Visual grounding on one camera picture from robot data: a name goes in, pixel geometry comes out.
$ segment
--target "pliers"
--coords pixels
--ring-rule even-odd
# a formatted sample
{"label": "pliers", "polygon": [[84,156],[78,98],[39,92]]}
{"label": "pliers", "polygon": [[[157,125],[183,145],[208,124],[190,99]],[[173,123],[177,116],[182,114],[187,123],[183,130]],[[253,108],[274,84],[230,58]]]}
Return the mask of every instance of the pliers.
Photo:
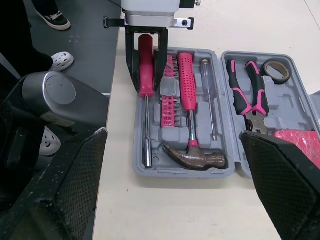
{"label": "pliers", "polygon": [[254,61],[249,61],[245,65],[245,68],[253,87],[252,106],[239,86],[236,75],[236,61],[231,59],[226,63],[226,69],[229,74],[229,85],[233,90],[233,105],[236,114],[244,116],[246,130],[266,135],[268,130],[264,119],[270,110],[266,97],[265,82]]}

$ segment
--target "pink hammer handle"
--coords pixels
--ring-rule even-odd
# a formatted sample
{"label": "pink hammer handle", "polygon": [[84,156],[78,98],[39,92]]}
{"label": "pink hammer handle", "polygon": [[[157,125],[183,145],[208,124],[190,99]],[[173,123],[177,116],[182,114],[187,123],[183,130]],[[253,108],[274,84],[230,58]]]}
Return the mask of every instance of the pink hammer handle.
{"label": "pink hammer handle", "polygon": [[193,56],[190,53],[178,55],[181,101],[184,111],[196,110],[197,96],[193,71]]}
{"label": "pink hammer handle", "polygon": [[152,36],[143,34],[139,37],[139,95],[154,96],[154,40]]}

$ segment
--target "hammer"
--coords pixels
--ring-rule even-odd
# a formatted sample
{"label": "hammer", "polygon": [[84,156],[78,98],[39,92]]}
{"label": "hammer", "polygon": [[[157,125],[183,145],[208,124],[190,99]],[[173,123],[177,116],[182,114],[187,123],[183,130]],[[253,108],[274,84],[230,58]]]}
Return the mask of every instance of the hammer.
{"label": "hammer", "polygon": [[163,151],[178,164],[187,169],[205,171],[209,168],[223,169],[226,159],[223,153],[202,153],[196,135],[194,113],[197,106],[196,84],[193,72],[193,56],[190,53],[180,53],[178,56],[181,101],[187,116],[189,128],[189,143],[186,153],[182,153],[169,145],[163,146]]}

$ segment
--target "tool kit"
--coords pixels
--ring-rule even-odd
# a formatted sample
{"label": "tool kit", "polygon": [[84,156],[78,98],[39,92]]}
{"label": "tool kit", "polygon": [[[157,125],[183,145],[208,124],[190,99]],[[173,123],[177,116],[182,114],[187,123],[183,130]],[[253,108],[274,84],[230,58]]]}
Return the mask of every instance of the tool kit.
{"label": "tool kit", "polygon": [[252,177],[242,131],[320,133],[320,93],[307,95],[286,55],[228,51],[218,60],[210,50],[169,48],[159,89],[150,94],[142,81],[140,89],[133,168],[146,177],[226,178],[235,169]]}

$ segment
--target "gray plastic case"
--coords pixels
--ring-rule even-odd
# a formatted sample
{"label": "gray plastic case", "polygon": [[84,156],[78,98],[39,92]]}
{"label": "gray plastic case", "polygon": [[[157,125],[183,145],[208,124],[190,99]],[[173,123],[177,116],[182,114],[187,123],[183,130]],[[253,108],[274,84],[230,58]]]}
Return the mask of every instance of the gray plastic case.
{"label": "gray plastic case", "polygon": [[[264,62],[272,59],[285,64],[290,70],[290,80],[282,85],[275,85],[270,77],[263,77],[270,108],[270,113],[264,120],[269,135],[282,129],[316,130],[319,135],[320,126],[317,113],[320,116],[320,110],[314,108],[312,102],[314,104],[320,102],[320,93],[315,93],[312,101],[310,100],[298,70],[290,57],[267,53],[228,51],[223,53],[221,60],[218,60],[216,54],[210,50],[188,48],[169,48],[168,50],[168,54],[174,58],[182,52],[193,55],[193,73],[197,95],[195,121],[199,147],[206,154],[223,152],[226,157],[225,169],[210,168],[205,171],[185,169],[163,152],[164,143],[183,152],[186,151],[189,142],[187,119],[182,106],[179,108],[181,127],[161,128],[160,92],[174,96],[177,103],[180,103],[179,81],[176,81],[175,89],[173,89],[173,80],[164,79],[161,81],[159,90],[149,100],[152,168],[145,168],[143,163],[145,103],[143,98],[137,97],[133,143],[133,168],[137,174],[146,177],[211,179],[226,178],[237,168],[244,176],[252,176],[240,141],[240,134],[246,129],[244,117],[236,114],[233,106],[233,91],[229,86],[226,62],[230,59],[236,61],[237,79],[249,102],[252,101],[253,91],[245,69],[248,61],[255,61],[260,69]],[[206,102],[202,89],[200,63],[203,59],[209,60],[213,70],[214,98],[212,106],[216,141],[213,141],[212,138],[209,103]]]}

